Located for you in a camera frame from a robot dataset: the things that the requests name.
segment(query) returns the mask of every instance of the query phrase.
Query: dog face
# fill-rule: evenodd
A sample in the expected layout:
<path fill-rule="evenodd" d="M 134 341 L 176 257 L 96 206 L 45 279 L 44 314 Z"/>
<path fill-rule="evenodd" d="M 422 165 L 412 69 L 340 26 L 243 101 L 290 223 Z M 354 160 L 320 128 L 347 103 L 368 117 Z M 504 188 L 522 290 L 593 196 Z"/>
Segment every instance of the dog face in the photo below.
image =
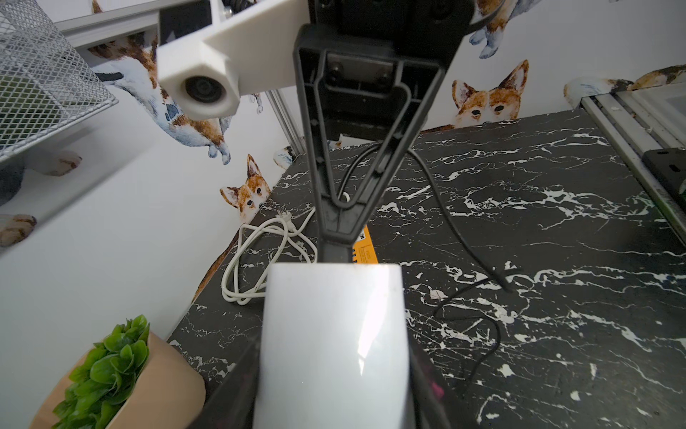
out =
<path fill-rule="evenodd" d="M 248 155 L 248 180 L 241 187 L 223 187 L 221 195 L 227 203 L 241 211 L 241 223 L 249 223 L 263 202 L 269 198 L 272 190 L 257 167 L 251 155 Z"/>
<path fill-rule="evenodd" d="M 458 108 L 455 127 L 516 119 L 528 71 L 529 62 L 524 60 L 490 91 L 476 91 L 460 80 L 454 81 L 453 101 Z"/>

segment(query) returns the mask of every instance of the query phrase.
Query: wire mesh shelf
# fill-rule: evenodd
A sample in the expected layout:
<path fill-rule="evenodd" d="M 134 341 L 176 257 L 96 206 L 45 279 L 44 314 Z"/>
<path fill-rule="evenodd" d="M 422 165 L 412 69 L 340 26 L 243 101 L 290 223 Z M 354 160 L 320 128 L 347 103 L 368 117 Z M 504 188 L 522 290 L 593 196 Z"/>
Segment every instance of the wire mesh shelf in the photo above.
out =
<path fill-rule="evenodd" d="M 116 103 L 35 0 L 0 0 L 0 163 Z"/>

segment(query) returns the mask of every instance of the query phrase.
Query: yellow label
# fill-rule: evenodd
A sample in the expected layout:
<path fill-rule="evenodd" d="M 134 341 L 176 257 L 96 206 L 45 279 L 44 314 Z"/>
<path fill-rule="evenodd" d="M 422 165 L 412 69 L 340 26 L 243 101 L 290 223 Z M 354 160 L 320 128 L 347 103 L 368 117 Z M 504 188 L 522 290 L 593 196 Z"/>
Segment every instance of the yellow label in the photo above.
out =
<path fill-rule="evenodd" d="M 369 236 L 367 226 L 359 234 L 353 245 L 353 263 L 355 264 L 378 264 L 377 253 L 374 252 L 372 238 Z"/>

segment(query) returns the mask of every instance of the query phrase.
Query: tabletop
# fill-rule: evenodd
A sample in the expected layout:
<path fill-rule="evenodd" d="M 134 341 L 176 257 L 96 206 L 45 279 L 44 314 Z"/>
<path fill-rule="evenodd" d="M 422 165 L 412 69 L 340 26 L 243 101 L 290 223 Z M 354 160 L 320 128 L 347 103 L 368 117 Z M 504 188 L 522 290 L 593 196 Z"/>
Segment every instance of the tabletop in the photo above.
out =
<path fill-rule="evenodd" d="M 487 283 L 446 306 L 446 314 L 479 310 L 501 326 L 499 349 L 467 386 L 475 361 L 494 345 L 493 326 L 431 314 L 483 274 L 414 160 L 405 160 L 368 223 L 379 262 L 403 269 L 408 329 L 477 421 L 683 428 L 686 248 L 593 120 L 583 110 L 541 115 L 421 135 L 414 148 L 468 242 L 490 265 L 521 270 L 514 292 Z M 332 152 L 335 173 L 362 150 Z M 252 223 L 290 211 L 300 225 L 311 207 L 301 156 Z M 305 233 L 316 236 L 316 222 Z M 259 239 L 241 260 L 242 281 L 255 282 L 279 242 Z M 259 300 L 242 307 L 222 299 L 227 262 L 169 339 L 209 393 L 261 329 Z"/>

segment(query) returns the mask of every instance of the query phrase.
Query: green leaf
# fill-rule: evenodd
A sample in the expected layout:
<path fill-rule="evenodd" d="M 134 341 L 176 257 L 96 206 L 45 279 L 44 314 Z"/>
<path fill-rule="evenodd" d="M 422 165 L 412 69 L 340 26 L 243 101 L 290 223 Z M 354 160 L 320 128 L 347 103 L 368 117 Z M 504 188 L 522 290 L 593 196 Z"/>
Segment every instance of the green leaf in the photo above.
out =
<path fill-rule="evenodd" d="M 98 360 L 104 358 L 105 356 L 107 356 L 107 350 L 105 350 L 104 348 L 93 349 L 93 350 L 88 352 L 88 356 L 86 356 L 86 361 L 84 362 L 84 364 L 82 366 L 86 370 L 90 371 L 93 364 L 96 363 Z"/>
<path fill-rule="evenodd" d="M 95 424 L 95 429 L 105 429 L 120 408 L 120 404 L 112 405 L 109 402 L 103 402 L 100 416 Z"/>
<path fill-rule="evenodd" d="M 111 383 L 99 383 L 96 382 L 95 380 L 87 380 L 83 383 L 80 383 L 79 387 L 74 389 L 74 394 L 77 397 L 82 397 L 86 395 L 90 395 L 92 392 L 95 391 L 100 391 L 102 389 L 111 389 L 112 384 Z"/>
<path fill-rule="evenodd" d="M 79 397 L 79 400 L 76 402 L 76 409 L 71 413 L 71 418 L 81 419 L 86 417 L 91 411 L 91 406 L 109 391 L 110 388 L 105 387 L 100 390 L 92 391 L 88 395 Z"/>
<path fill-rule="evenodd" d="M 116 394 L 119 392 L 119 389 L 121 389 L 121 385 L 123 384 L 123 378 L 120 373 L 115 372 L 115 385 L 112 387 L 112 394 Z"/>
<path fill-rule="evenodd" d="M 112 329 L 112 335 L 118 335 L 124 332 L 125 325 L 115 325 L 115 328 Z"/>
<path fill-rule="evenodd" d="M 138 339 L 138 337 L 141 336 L 141 333 L 142 333 L 142 332 L 143 332 L 143 328 L 142 328 L 142 327 L 140 327 L 140 328 L 138 328 L 138 327 L 132 327 L 132 328 L 130 328 L 128 331 L 126 331 L 126 332 L 124 333 L 124 335 L 126 335 L 126 338 L 130 339 L 131 342 L 133 343 L 134 341 L 136 341 L 136 340 Z"/>
<path fill-rule="evenodd" d="M 95 422 L 91 417 L 74 419 L 65 422 L 64 429 L 93 429 Z"/>
<path fill-rule="evenodd" d="M 107 350 L 119 352 L 122 349 L 122 347 L 124 347 L 127 344 L 132 344 L 133 342 L 134 339 L 128 338 L 124 333 L 119 333 L 112 334 L 109 337 L 105 338 L 103 344 L 105 345 L 105 348 Z"/>
<path fill-rule="evenodd" d="M 124 379 L 124 387 L 119 389 L 119 392 L 105 399 L 105 401 L 109 402 L 111 405 L 121 404 L 131 396 L 135 384 L 136 378 L 133 374 L 127 375 L 127 378 Z"/>
<path fill-rule="evenodd" d="M 112 366 L 120 373 L 125 373 L 133 366 L 133 351 L 130 345 L 125 345 L 121 348 L 119 356 L 112 359 Z"/>
<path fill-rule="evenodd" d="M 145 344 L 147 344 L 147 337 L 150 335 L 150 324 L 148 323 L 145 326 L 145 329 L 143 330 L 143 333 L 141 334 L 140 337 L 138 337 L 139 340 L 145 341 Z"/>
<path fill-rule="evenodd" d="M 52 410 L 52 413 L 59 417 L 60 419 L 64 419 L 68 415 L 74 412 L 76 409 L 76 403 L 68 403 L 67 401 L 62 401 L 57 406 Z"/>
<path fill-rule="evenodd" d="M 140 368 L 145 363 L 145 359 L 147 359 L 148 349 L 145 341 L 138 340 L 131 344 L 131 351 L 133 352 L 134 365 L 136 368 Z"/>
<path fill-rule="evenodd" d="M 133 319 L 133 322 L 131 322 L 131 327 L 143 327 L 147 325 L 147 319 L 145 318 L 144 315 L 140 315 Z"/>
<path fill-rule="evenodd" d="M 90 369 L 85 369 L 82 366 L 74 368 L 74 370 L 69 374 L 69 379 L 75 383 L 84 382 L 88 379 L 90 374 Z"/>
<path fill-rule="evenodd" d="M 74 391 L 81 385 L 81 383 L 73 383 L 64 390 L 64 400 L 67 402 L 76 403 L 76 393 Z"/>
<path fill-rule="evenodd" d="M 91 367 L 91 379 L 109 386 L 115 382 L 115 368 L 112 366 L 112 359 L 117 355 L 109 355 L 98 360 Z"/>

